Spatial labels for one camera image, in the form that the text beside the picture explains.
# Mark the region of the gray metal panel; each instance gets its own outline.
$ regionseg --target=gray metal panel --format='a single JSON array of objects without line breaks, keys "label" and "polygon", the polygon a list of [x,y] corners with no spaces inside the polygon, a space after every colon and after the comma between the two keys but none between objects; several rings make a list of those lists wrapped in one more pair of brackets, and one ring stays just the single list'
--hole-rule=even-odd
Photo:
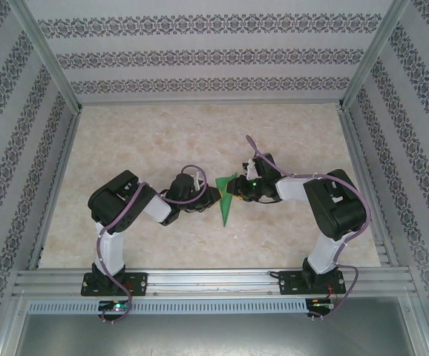
[{"label": "gray metal panel", "polygon": [[303,315],[29,315],[18,355],[414,355],[396,298],[348,300],[325,323]]}]

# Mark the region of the marble floor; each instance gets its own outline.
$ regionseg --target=marble floor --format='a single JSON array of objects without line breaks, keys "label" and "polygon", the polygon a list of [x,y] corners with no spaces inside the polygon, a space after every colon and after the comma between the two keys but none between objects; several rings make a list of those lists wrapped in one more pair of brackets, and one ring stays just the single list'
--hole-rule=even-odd
[{"label": "marble floor", "polygon": [[[215,178],[242,173],[253,155],[245,135],[284,170],[327,173],[353,168],[334,104],[138,105],[82,112],[40,267],[88,268],[96,256],[89,196],[128,169],[158,191],[187,164]],[[129,268],[300,267],[318,237],[308,202],[274,205],[233,199],[224,228],[218,204],[181,213],[163,227],[140,215],[126,231]],[[341,263],[380,266],[368,229],[349,243]]]}]

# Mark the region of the damask pattern wall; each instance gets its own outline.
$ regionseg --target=damask pattern wall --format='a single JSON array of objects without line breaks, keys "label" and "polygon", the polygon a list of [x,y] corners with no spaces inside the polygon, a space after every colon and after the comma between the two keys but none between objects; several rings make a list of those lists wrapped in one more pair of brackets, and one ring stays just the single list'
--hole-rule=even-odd
[{"label": "damask pattern wall", "polygon": [[0,0],[0,323],[26,269],[73,113],[27,34]]},{"label": "damask pattern wall", "polygon": [[350,113],[429,322],[429,0],[409,3]]},{"label": "damask pattern wall", "polygon": [[79,100],[341,99],[391,0],[28,0]]}]

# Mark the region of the green triangular object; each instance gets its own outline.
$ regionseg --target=green triangular object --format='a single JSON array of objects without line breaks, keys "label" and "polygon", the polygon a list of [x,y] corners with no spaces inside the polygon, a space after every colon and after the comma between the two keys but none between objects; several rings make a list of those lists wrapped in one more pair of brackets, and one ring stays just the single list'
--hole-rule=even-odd
[{"label": "green triangular object", "polygon": [[228,182],[236,178],[238,176],[237,173],[234,173],[230,177],[221,177],[216,179],[216,188],[218,188],[221,192],[221,216],[223,217],[223,226],[226,226],[226,221],[228,221],[229,208],[231,208],[231,200],[232,195],[226,192],[226,187],[228,186]]}]

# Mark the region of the metal rail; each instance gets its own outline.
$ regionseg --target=metal rail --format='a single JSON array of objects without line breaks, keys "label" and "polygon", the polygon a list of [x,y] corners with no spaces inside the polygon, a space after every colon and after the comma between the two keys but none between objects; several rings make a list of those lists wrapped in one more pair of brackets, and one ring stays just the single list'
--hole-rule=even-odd
[{"label": "metal rail", "polygon": [[[167,270],[131,269],[148,273],[145,297],[134,299],[246,299],[285,298],[271,271],[300,271],[299,268],[273,269],[206,269]],[[416,296],[413,278],[407,267],[359,268],[360,275],[351,297]],[[81,283],[87,269],[39,269],[20,271],[12,291],[13,299],[26,300],[100,300],[82,297]],[[354,272],[343,270],[349,288]],[[324,295],[293,295],[291,298],[325,297]]]}]

